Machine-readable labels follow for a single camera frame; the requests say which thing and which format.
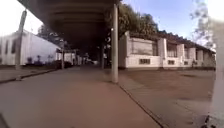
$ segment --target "wall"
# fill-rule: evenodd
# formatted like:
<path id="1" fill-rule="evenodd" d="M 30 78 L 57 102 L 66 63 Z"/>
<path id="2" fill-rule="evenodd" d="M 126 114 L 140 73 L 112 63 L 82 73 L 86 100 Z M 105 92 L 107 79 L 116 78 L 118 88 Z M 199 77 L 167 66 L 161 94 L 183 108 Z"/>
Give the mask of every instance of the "wall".
<path id="1" fill-rule="evenodd" d="M 158 43 L 159 56 L 150 55 L 152 44 Z M 196 48 L 189 48 L 189 58 L 185 58 L 184 44 L 176 45 L 177 57 L 167 57 L 167 40 L 161 38 L 158 42 L 151 40 L 144 40 L 138 38 L 130 38 L 129 34 L 121 37 L 119 42 L 119 67 L 125 68 L 160 68 L 176 69 L 179 67 L 190 68 L 192 67 L 193 60 L 196 60 Z M 148 50 L 147 52 L 138 53 L 136 51 Z M 208 55 L 207 58 L 203 56 L 204 51 L 199 50 L 197 60 L 197 67 L 214 66 L 214 59 Z M 140 64 L 140 59 L 150 59 L 150 64 Z M 169 64 L 168 61 L 174 61 L 174 64 Z"/>
<path id="2" fill-rule="evenodd" d="M 140 59 L 150 59 L 150 64 L 140 64 Z M 159 68 L 159 56 L 131 55 L 126 58 L 126 68 Z"/>
<path id="3" fill-rule="evenodd" d="M 180 67 L 180 60 L 179 58 L 171 58 L 171 57 L 167 57 L 166 60 L 164 60 L 163 63 L 163 68 L 164 69 L 173 69 L 173 68 L 178 68 Z"/>
<path id="4" fill-rule="evenodd" d="M 12 53 L 12 44 L 13 40 L 16 39 L 15 34 L 11 34 L 8 36 L 1 37 L 0 45 L 1 45 L 1 54 L 0 57 L 2 59 L 2 65 L 14 65 L 15 63 L 15 54 Z"/>
<path id="5" fill-rule="evenodd" d="M 59 47 L 55 44 L 44 40 L 32 33 L 27 33 L 26 38 L 23 38 L 21 49 L 21 64 L 27 63 L 27 58 L 31 57 L 33 62 L 37 61 L 37 56 L 41 56 L 42 63 L 55 60 L 56 49 Z"/>
<path id="6" fill-rule="evenodd" d="M 12 53 L 13 41 L 17 38 L 15 33 L 1 37 L 1 58 L 2 65 L 15 65 L 15 53 Z M 5 54 L 6 40 L 8 40 L 8 53 Z M 28 57 L 32 57 L 33 62 L 37 61 L 37 56 L 41 56 L 41 61 L 43 63 L 49 61 L 49 56 L 51 56 L 51 61 L 54 60 L 56 55 L 56 49 L 58 46 L 39 38 L 32 33 L 26 32 L 22 38 L 21 44 L 21 65 L 27 63 Z"/>
<path id="7" fill-rule="evenodd" d="M 152 44 L 156 43 L 150 40 L 130 38 L 127 36 L 127 55 L 125 57 L 126 68 L 159 68 L 160 56 L 144 55 L 152 54 L 152 51 L 148 53 L 137 53 L 139 50 L 152 50 Z M 140 59 L 150 59 L 150 64 L 140 64 Z"/>

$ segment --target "sidewalk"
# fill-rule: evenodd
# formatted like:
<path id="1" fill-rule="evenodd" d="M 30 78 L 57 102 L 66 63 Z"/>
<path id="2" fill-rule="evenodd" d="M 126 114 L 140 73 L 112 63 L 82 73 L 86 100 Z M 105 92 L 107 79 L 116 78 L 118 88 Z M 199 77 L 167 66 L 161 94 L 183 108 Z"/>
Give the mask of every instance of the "sidewalk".
<path id="1" fill-rule="evenodd" d="M 42 74 L 45 72 L 52 71 L 50 69 L 22 69 L 21 70 L 21 76 L 32 76 L 35 74 Z M 0 69 L 0 84 L 8 82 L 8 81 L 14 81 L 17 77 L 17 72 L 14 68 L 6 68 L 6 69 Z"/>
<path id="2" fill-rule="evenodd" d="M 205 121 L 209 102 L 171 99 L 122 73 L 119 85 L 164 128 L 200 128 Z"/>
<path id="3" fill-rule="evenodd" d="M 97 70 L 77 68 L 0 86 L 10 128 L 159 128 Z"/>

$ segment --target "building facade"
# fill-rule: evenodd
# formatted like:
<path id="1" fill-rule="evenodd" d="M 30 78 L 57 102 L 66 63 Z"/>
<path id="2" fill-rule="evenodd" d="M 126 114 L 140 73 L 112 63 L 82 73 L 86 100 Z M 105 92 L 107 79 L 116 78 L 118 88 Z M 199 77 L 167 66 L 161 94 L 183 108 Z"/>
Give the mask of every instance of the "building facade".
<path id="1" fill-rule="evenodd" d="M 179 40 L 163 37 L 145 40 L 131 37 L 129 32 L 126 32 L 119 40 L 119 67 L 127 69 L 215 67 L 215 52 Z"/>
<path id="2" fill-rule="evenodd" d="M 0 38 L 0 65 L 15 65 L 17 37 L 17 33 L 13 33 Z M 52 62 L 56 58 L 57 49 L 59 49 L 57 45 L 24 31 L 21 44 L 21 65 L 35 61 L 43 64 Z"/>

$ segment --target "dirt ground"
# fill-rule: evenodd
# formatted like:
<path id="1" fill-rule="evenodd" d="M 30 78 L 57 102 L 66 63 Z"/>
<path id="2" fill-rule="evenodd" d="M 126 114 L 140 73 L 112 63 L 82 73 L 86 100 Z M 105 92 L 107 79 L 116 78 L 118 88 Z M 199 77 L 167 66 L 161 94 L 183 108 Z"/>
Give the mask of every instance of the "dirt ground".
<path id="1" fill-rule="evenodd" d="M 169 98 L 210 101 L 215 71 L 128 71 L 125 74 Z"/>

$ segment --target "ceiling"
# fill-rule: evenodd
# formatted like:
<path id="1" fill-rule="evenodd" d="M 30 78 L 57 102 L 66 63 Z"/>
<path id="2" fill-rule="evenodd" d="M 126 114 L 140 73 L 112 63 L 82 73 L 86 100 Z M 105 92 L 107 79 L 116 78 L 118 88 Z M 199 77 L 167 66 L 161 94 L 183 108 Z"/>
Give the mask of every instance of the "ceiling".
<path id="1" fill-rule="evenodd" d="M 119 0 L 18 0 L 74 48 L 88 47 L 105 35 L 105 14 Z"/>

